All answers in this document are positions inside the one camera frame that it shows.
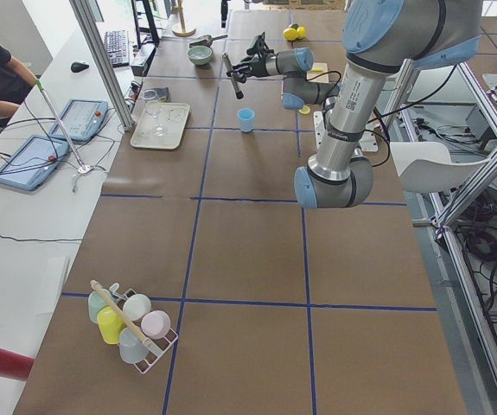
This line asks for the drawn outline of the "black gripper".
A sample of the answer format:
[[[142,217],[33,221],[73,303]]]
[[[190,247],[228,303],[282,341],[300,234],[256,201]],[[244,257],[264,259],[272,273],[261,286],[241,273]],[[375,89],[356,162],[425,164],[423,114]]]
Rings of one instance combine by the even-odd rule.
[[[228,0],[220,1],[221,27],[226,27],[228,17]],[[277,74],[277,54],[265,42],[265,32],[256,35],[246,56],[236,65],[233,65],[234,77],[237,82],[246,83],[250,77],[264,78]]]

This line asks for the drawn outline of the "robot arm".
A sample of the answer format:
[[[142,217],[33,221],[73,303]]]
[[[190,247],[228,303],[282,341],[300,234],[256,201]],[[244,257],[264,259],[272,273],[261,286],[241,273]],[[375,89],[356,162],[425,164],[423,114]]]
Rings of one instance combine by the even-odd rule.
[[[296,170],[297,202],[304,208],[350,208],[373,187],[373,168],[359,141],[385,79],[406,60],[418,69],[446,67],[473,57],[480,44],[480,1],[356,1],[342,33],[347,66],[340,84],[308,80],[309,48],[274,52],[254,37],[237,65],[223,61],[234,86],[249,77],[283,78],[282,104],[297,110],[319,104],[325,133],[317,152]]]

